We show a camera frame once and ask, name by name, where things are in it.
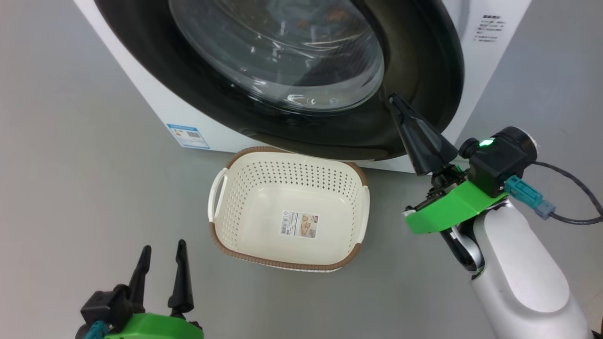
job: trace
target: blue connector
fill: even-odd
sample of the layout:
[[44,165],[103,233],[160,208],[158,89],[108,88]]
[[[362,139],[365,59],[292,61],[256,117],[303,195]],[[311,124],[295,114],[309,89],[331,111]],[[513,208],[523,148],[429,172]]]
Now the blue connector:
[[518,176],[512,176],[505,182],[505,192],[528,205],[543,220],[547,220],[555,212],[555,205],[543,200],[540,192],[536,191]]
[[109,328],[105,322],[98,320],[88,330],[83,339],[104,339],[109,335]]

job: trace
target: washing machine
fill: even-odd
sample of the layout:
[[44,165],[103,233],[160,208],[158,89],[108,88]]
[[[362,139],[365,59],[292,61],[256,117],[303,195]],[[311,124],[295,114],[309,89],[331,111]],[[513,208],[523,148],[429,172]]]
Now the washing machine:
[[75,0],[183,147],[413,172],[399,94],[455,142],[530,0]]

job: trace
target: white washing machine body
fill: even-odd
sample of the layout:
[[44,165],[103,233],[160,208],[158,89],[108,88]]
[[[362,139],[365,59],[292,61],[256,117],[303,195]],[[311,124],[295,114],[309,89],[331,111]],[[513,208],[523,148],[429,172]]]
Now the white washing machine body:
[[[531,0],[444,0],[463,50],[465,78],[458,110],[443,135],[456,142]],[[213,120],[164,86],[120,42],[94,0],[75,0],[132,83],[183,147],[237,152],[265,144]],[[408,156],[361,166],[413,173]]]

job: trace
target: gray floor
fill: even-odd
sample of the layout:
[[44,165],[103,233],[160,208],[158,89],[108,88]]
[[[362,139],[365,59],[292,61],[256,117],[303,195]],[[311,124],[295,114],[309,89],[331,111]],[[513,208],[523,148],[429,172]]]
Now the gray floor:
[[[488,136],[490,121],[521,125],[542,142],[543,160],[575,172],[601,197],[601,157],[589,152],[601,153],[603,38],[595,16],[603,8],[573,6],[534,0],[465,136]],[[238,261],[218,251],[206,225],[209,186],[231,155],[180,148],[74,4],[4,1],[0,46],[5,336],[71,338],[83,302],[127,282],[144,244],[153,246],[145,305],[168,313],[184,238],[196,301],[189,318],[208,338],[493,337],[444,242],[410,234],[400,218],[422,200],[427,178],[367,171],[367,235],[340,271]],[[572,184],[543,169],[528,178],[567,215],[592,216]],[[595,327],[603,316],[603,227],[528,217]]]

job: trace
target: washing machine door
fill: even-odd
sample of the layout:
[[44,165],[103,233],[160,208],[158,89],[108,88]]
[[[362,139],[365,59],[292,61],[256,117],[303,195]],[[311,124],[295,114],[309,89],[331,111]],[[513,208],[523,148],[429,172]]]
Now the washing machine door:
[[387,96],[443,131],[463,56],[440,1],[96,0],[167,88],[267,144],[338,160],[405,154]]

